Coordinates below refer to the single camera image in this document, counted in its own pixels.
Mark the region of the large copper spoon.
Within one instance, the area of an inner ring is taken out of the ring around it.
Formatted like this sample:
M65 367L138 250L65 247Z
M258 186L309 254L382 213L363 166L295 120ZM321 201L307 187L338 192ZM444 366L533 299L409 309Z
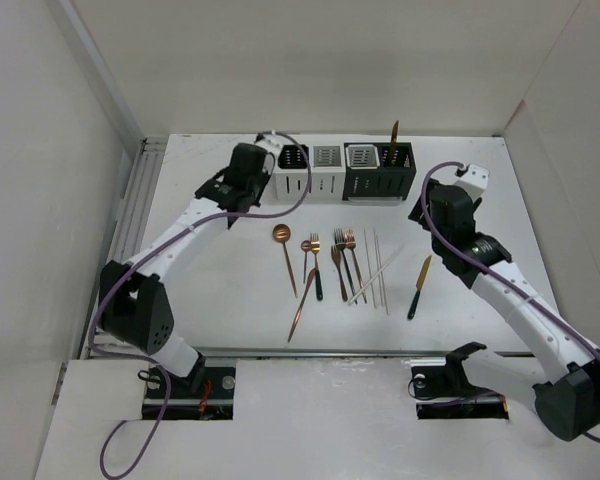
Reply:
M286 263L287 272L288 272L288 275L290 278L292 290L293 290L294 296L297 297L298 296L297 284L296 284L296 280L295 280L295 276L294 276L294 271L293 271L290 255L289 255L288 248L287 248L287 242L291 239L291 229L286 224L277 224L273 228L272 236L273 236L273 239L277 243L279 243L283 248L283 252L284 252L284 256L285 256L285 263Z

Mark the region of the gold knife black handle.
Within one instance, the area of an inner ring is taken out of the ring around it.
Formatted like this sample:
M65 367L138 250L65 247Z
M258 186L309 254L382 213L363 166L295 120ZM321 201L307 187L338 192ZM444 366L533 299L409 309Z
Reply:
M420 300L421 292L422 292L422 289L423 289L423 286L424 286L424 282L426 280L427 273L428 273L430 265L431 265L432 257L433 257L433 255L429 254L425 258L425 260L424 260L424 262L422 264L419 276L418 276L417 281L416 281L416 291L414 293L414 296L412 298L412 301L411 301L411 304L410 304L410 307L409 307L409 310L408 310L408 313L407 313L407 319L409 321L413 320L414 317L415 317L415 315L416 315L416 311L417 311L418 303L419 303L419 300Z

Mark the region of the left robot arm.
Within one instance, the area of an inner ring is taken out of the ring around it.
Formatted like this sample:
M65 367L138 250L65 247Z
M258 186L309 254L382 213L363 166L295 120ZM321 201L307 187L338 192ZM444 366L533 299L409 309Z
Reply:
M205 181L184 212L149 247L100 274L98 326L157 361L181 396L203 387L201 354L174 331L167 287L237 218L260 204L282 145L271 136L234 147L229 164Z

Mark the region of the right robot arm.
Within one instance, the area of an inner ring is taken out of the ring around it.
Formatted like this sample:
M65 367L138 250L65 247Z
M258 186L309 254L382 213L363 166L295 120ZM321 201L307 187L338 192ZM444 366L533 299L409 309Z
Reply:
M600 425L600 348L539 298L497 239L477 230L483 191L428 180L409 218L430 232L446 270L500 315L534 359L518 363L472 341L446 355L434 384L447 397L510 398L563 441L589 437Z

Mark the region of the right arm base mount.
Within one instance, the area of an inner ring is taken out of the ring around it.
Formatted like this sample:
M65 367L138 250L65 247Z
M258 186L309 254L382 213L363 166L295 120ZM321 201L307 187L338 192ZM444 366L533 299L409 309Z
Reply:
M418 420L508 420L505 398L491 390L472 385L463 362L487 347L470 342L444 357L411 362L408 393L416 401Z

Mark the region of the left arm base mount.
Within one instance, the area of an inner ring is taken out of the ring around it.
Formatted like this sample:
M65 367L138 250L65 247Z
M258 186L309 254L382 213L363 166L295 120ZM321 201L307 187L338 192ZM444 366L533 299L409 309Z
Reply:
M212 362L205 367L201 383L169 375L172 382L164 420L228 421L233 419L236 365ZM145 384L141 406L143 420L156 420L167 393L157 367L140 370L137 378Z

